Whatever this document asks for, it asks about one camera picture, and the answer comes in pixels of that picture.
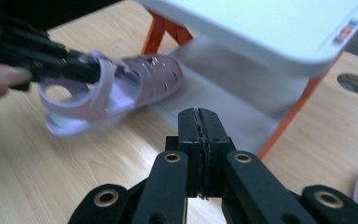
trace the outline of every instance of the table leg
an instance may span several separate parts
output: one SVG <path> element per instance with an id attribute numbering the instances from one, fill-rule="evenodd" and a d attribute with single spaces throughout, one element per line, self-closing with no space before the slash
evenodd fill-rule
<path id="1" fill-rule="evenodd" d="M 170 21 L 153 11 L 148 10 L 148 12 L 153 16 L 153 21 L 144 42 L 142 54 L 157 53 L 165 32 L 180 46 L 193 39 L 191 33 L 184 26 Z"/>
<path id="2" fill-rule="evenodd" d="M 262 147 L 261 151 L 258 153 L 258 158 L 260 160 L 263 159 L 267 155 L 269 150 L 272 148 L 272 146 L 275 144 L 275 142 L 278 140 L 278 138 L 281 136 L 281 134 L 284 132 L 284 130 L 289 126 L 290 122 L 293 120 L 293 118 L 296 116 L 296 114 L 301 110 L 301 108 L 309 100 L 313 91 L 315 91 L 315 89 L 318 87 L 319 83 L 322 81 L 323 78 L 324 78 L 324 75 L 319 76 L 319 77 L 310 78 L 306 88 L 304 89 L 303 93 L 301 94 L 301 97 L 297 100 L 295 105 L 290 109 L 290 111 L 286 115 L 286 117 L 283 118 L 281 123 L 278 125 L 277 129 L 274 131 L 274 133 L 269 138 L 267 143 Z"/>

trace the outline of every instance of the white tabletop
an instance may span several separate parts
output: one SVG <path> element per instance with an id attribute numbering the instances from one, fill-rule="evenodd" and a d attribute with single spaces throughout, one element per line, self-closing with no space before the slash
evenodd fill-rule
<path id="1" fill-rule="evenodd" d="M 324 74 L 358 31 L 358 0 L 138 1 L 246 58 L 307 77 Z"/>

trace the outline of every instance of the circular hole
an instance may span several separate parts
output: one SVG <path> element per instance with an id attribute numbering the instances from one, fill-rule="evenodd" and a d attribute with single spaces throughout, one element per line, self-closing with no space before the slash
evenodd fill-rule
<path id="1" fill-rule="evenodd" d="M 65 87 L 60 85 L 48 86 L 45 90 L 45 94 L 54 102 L 61 102 L 69 97 L 72 97 L 72 94 Z"/>
<path id="2" fill-rule="evenodd" d="M 344 202 L 340 200 L 336 195 L 327 191 L 316 191 L 314 193 L 316 201 L 330 208 L 341 208 L 344 206 Z"/>
<path id="3" fill-rule="evenodd" d="M 100 201 L 103 203 L 109 202 L 112 199 L 113 199 L 113 194 L 111 193 L 105 193 L 100 197 Z"/>
<path id="4" fill-rule="evenodd" d="M 177 162 L 180 160 L 180 156 L 177 154 L 171 153 L 171 154 L 165 155 L 164 159 L 167 162 Z"/>
<path id="5" fill-rule="evenodd" d="M 167 222 L 166 222 L 166 218 L 164 215 L 162 215 L 161 213 L 154 213 L 153 215 L 150 216 L 149 223 L 150 224 L 164 224 Z"/>
<path id="6" fill-rule="evenodd" d="M 114 189 L 104 189 L 101 190 L 97 195 L 94 197 L 94 203 L 98 207 L 107 207 L 118 200 L 118 193 Z"/>
<path id="7" fill-rule="evenodd" d="M 337 81 L 342 88 L 358 93 L 358 76 L 355 74 L 341 74 L 337 77 Z"/>
<path id="8" fill-rule="evenodd" d="M 300 220 L 298 217 L 292 215 L 292 214 L 283 214 L 282 215 L 282 221 L 286 224 L 300 224 Z"/>
<path id="9" fill-rule="evenodd" d="M 238 162 L 250 162 L 252 161 L 252 158 L 244 153 L 240 153 L 235 155 L 234 159 Z"/>

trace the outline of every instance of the light wood floor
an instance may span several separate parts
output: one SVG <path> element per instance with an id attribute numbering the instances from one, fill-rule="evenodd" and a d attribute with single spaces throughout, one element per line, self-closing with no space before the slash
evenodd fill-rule
<path id="1" fill-rule="evenodd" d="M 139 54 L 151 17 L 125 1 L 51 31 L 69 48 L 107 55 Z M 160 51 L 175 44 L 168 37 Z M 358 74 L 344 53 L 264 163 L 290 190 L 324 184 L 350 195 L 358 175 L 358 93 L 337 75 Z M 37 86 L 0 100 L 0 223 L 66 223 L 93 188 L 130 188 L 148 176 L 165 136 L 177 135 L 148 108 L 124 113 L 93 132 L 62 139 L 44 126 Z M 218 200 L 190 200 L 188 223 L 222 223 Z"/>

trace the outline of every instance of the screw hole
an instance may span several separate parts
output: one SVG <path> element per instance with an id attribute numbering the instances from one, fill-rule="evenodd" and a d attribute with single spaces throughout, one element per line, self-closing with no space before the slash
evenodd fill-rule
<path id="1" fill-rule="evenodd" d="M 358 93 L 358 76 L 355 74 L 344 73 L 337 77 L 337 81 L 342 88 L 347 91 Z"/>
<path id="2" fill-rule="evenodd" d="M 177 162 L 180 160 L 180 156 L 175 153 L 167 154 L 164 156 L 164 160 L 167 162 Z"/>
<path id="3" fill-rule="evenodd" d="M 98 207 L 107 207 L 118 200 L 118 193 L 114 189 L 103 189 L 94 197 L 94 203 Z"/>
<path id="4" fill-rule="evenodd" d="M 236 154 L 234 159 L 238 162 L 243 162 L 243 163 L 247 163 L 247 162 L 251 162 L 252 158 L 244 153 L 239 153 Z"/>
<path id="5" fill-rule="evenodd" d="M 316 201 L 330 208 L 338 209 L 344 206 L 344 202 L 342 202 L 341 199 L 339 199 L 336 195 L 324 190 L 316 191 L 313 196 L 315 197 Z"/>

